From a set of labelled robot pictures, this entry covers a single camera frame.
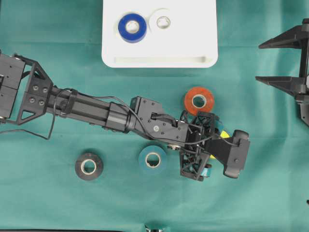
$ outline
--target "hole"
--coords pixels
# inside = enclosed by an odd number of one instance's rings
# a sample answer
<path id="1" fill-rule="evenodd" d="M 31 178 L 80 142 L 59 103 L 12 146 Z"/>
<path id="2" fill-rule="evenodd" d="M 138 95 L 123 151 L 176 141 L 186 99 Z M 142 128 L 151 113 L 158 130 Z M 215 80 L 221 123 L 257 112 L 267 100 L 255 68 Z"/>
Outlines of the hole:
<path id="1" fill-rule="evenodd" d="M 146 156 L 146 164 L 150 168 L 157 168 L 161 163 L 161 158 L 157 153 L 149 153 Z"/>
<path id="2" fill-rule="evenodd" d="M 156 24 L 161 29 L 166 29 L 170 27 L 170 19 L 166 16 L 159 17 Z"/>
<path id="3" fill-rule="evenodd" d="M 140 25 L 138 22 L 131 20 L 128 21 L 126 24 L 126 31 L 130 34 L 135 34 L 140 30 Z"/>
<path id="4" fill-rule="evenodd" d="M 86 175 L 91 175 L 97 169 L 96 163 L 91 159 L 86 159 L 82 162 L 82 172 Z"/>
<path id="5" fill-rule="evenodd" d="M 203 108 L 207 103 L 206 98 L 203 95 L 195 95 L 192 99 L 192 104 L 196 108 Z"/>
<path id="6" fill-rule="evenodd" d="M 31 117 L 32 115 L 34 115 L 34 113 L 28 112 L 28 111 L 23 111 L 23 114 L 21 115 L 21 119 L 24 120 L 28 117 Z"/>

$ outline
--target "white tape roll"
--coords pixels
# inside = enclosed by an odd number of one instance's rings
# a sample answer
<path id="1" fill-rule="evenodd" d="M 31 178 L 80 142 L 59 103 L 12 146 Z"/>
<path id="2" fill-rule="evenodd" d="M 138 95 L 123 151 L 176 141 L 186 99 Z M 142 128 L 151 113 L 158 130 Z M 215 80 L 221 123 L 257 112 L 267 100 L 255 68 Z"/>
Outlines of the white tape roll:
<path id="1" fill-rule="evenodd" d="M 171 33 L 174 28 L 175 20 L 175 16 L 170 10 L 159 9 L 155 11 L 149 18 L 150 31 L 154 36 L 159 36 L 162 33 Z"/>

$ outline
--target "blue tape roll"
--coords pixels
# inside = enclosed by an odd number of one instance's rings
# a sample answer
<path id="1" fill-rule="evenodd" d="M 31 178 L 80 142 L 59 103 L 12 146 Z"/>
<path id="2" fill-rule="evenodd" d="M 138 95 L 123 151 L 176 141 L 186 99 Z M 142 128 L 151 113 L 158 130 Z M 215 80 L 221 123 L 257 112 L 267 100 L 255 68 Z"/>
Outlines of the blue tape roll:
<path id="1" fill-rule="evenodd" d="M 151 165 L 148 163 L 147 164 L 147 158 L 150 155 L 157 155 L 159 156 L 159 164 L 157 166 L 151 167 Z M 160 148 L 159 146 L 148 146 L 144 148 L 140 152 L 139 156 L 139 164 L 141 170 L 148 175 L 156 175 L 161 173 L 163 170 L 166 169 L 167 166 L 167 156 L 165 151 Z"/>
<path id="2" fill-rule="evenodd" d="M 139 24 L 140 28 L 136 33 L 130 33 L 126 30 L 126 25 L 130 21 L 135 21 Z M 147 23 L 139 14 L 127 14 L 120 20 L 118 30 L 121 37 L 128 43 L 138 43 L 146 35 Z"/>

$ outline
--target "teal tape roll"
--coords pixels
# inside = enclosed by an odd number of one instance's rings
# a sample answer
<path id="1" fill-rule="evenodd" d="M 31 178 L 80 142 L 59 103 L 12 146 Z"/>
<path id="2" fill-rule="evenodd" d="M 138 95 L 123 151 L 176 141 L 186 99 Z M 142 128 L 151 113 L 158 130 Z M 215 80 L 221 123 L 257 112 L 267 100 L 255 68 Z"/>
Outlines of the teal tape roll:
<path id="1" fill-rule="evenodd" d="M 139 156 L 141 170 L 148 175 L 156 175 L 166 169 L 167 156 L 159 146 L 145 147 Z"/>

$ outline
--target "black cable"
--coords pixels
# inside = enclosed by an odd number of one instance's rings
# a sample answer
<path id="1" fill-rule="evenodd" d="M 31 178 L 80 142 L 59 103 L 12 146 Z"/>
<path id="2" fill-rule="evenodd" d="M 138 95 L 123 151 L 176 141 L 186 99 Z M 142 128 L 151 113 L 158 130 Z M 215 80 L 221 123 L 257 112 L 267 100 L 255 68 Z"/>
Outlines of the black cable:
<path id="1" fill-rule="evenodd" d="M 34 136 L 40 137 L 40 138 L 42 138 L 42 139 L 49 140 L 49 139 L 51 138 L 51 136 L 52 136 L 53 129 L 54 129 L 54 125 L 55 125 L 55 120 L 56 120 L 56 103 L 57 103 L 57 99 L 58 99 L 59 95 L 60 95 L 62 92 L 67 91 L 67 90 L 72 91 L 71 88 L 62 89 L 61 91 L 58 92 L 58 94 L 57 94 L 56 97 L 55 97 L 54 107 L 53 107 L 53 119 L 52 119 L 51 127 L 50 127 L 50 130 L 49 130 L 49 133 L 48 133 L 48 136 L 47 136 L 47 137 L 45 137 L 45 136 L 43 136 L 43 135 L 40 135 L 40 134 L 37 134 L 37 133 L 34 133 L 34 132 L 31 132 L 31 131 L 28 131 L 28 130 L 24 130 L 24 129 L 15 129 L 15 130 L 0 131 L 0 134 L 11 133 L 11 132 L 25 132 L 25 133 L 29 133 L 29 134 L 32 134 L 32 135 L 34 135 Z"/>

